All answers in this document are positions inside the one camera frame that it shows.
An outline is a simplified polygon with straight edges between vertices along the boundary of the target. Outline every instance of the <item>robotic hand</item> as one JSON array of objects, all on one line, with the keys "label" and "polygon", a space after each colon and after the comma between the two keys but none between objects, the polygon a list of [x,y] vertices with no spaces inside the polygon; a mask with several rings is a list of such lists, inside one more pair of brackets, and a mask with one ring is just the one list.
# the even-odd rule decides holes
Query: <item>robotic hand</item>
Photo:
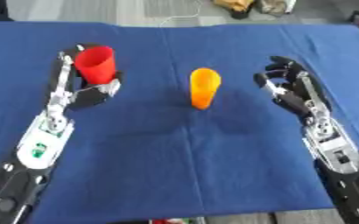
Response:
[{"label": "robotic hand", "polygon": [[[92,107],[120,88],[119,73],[110,83],[89,85],[74,66],[75,56],[94,45],[60,52],[46,92],[45,107],[36,116],[11,155],[0,164],[0,224],[23,223],[45,190],[57,158],[74,131],[68,109]],[[74,81],[81,88],[74,91]]]},{"label": "robotic hand", "polygon": [[298,62],[279,56],[254,76],[273,101],[295,114],[303,141],[331,200],[346,223],[359,224],[359,150],[331,116],[331,105],[321,84]]}]

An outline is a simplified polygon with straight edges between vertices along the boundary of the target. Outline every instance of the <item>plastic cup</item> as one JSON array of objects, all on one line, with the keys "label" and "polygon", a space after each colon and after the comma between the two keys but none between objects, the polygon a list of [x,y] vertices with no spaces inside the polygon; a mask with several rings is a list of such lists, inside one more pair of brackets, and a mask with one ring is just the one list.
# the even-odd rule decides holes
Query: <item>plastic cup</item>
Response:
[{"label": "plastic cup", "polygon": [[190,77],[192,105],[198,109],[207,109],[222,83],[221,76],[210,68],[199,68]]},{"label": "plastic cup", "polygon": [[80,52],[74,65],[93,85],[107,84],[116,74],[114,50],[108,46],[95,46]]}]

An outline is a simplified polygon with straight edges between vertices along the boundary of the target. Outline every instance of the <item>table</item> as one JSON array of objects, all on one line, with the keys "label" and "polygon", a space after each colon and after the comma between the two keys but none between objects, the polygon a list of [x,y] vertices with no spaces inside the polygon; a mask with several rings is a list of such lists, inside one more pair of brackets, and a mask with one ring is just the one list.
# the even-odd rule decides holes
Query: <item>table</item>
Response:
[{"label": "table", "polygon": [[[116,49],[116,97],[69,113],[76,130],[32,223],[331,207],[295,117],[253,83],[269,56],[311,67],[359,145],[359,29],[345,25],[126,28],[0,23],[0,160],[42,109],[52,60],[75,43]],[[190,106],[188,75],[222,76],[213,106]]]}]

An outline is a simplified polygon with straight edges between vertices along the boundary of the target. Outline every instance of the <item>cable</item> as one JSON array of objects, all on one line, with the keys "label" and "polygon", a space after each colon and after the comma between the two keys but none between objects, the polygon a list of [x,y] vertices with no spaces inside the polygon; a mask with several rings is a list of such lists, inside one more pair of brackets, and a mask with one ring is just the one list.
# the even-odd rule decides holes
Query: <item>cable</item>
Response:
[{"label": "cable", "polygon": [[159,25],[159,27],[162,27],[162,25],[165,25],[167,22],[169,22],[170,20],[175,19],[175,18],[197,18],[201,13],[202,2],[201,2],[201,0],[194,0],[194,3],[199,5],[195,14],[193,14],[192,16],[168,17],[165,21],[163,21]]}]

